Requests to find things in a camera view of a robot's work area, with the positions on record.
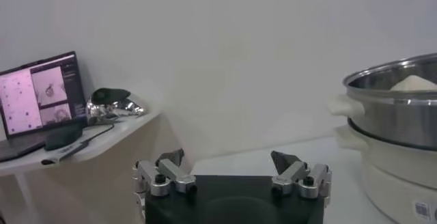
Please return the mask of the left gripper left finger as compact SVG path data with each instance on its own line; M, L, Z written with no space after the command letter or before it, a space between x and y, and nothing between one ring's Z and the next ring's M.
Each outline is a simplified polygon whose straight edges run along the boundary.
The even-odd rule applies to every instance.
M177 193L191 197L197 192L196 177L180 169L184 150L162 153L152 163L138 160L132 168L134 192L144 198L149 192L154 197L166 197L170 194L171 185Z

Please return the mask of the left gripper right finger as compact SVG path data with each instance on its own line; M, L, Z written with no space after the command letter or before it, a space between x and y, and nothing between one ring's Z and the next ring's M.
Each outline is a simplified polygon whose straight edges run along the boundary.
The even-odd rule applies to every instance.
M272 177L275 199L291 195L294 190L304 199L330 199L332 170L328 165L317 163L311 167L295 155L278 151L271 151L270 157L278 173Z

